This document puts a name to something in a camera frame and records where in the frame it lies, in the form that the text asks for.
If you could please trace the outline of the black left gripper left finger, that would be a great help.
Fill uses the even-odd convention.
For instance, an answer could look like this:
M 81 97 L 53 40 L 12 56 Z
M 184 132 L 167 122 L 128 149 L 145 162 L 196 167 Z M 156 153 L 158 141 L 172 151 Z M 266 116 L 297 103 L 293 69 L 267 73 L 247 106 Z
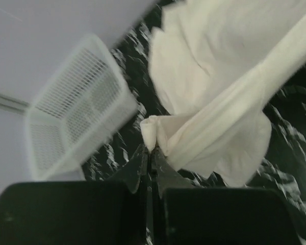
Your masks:
M 103 181 L 22 182 L 0 194 L 0 244 L 144 244 L 148 152 Z

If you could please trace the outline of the cream white t shirt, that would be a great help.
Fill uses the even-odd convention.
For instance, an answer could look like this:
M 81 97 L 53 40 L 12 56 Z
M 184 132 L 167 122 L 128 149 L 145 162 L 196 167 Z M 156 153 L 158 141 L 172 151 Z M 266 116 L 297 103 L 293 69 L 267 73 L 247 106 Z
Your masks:
M 263 108 L 306 63 L 306 1 L 178 1 L 151 31 L 148 71 L 168 115 L 141 124 L 174 170 L 244 186 L 269 146 Z

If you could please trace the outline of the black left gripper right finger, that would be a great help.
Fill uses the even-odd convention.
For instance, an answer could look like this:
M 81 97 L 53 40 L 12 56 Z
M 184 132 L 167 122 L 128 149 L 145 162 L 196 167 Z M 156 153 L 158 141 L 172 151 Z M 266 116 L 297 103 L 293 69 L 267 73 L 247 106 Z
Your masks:
M 155 244 L 305 244 L 273 190 L 194 186 L 160 149 L 151 176 Z

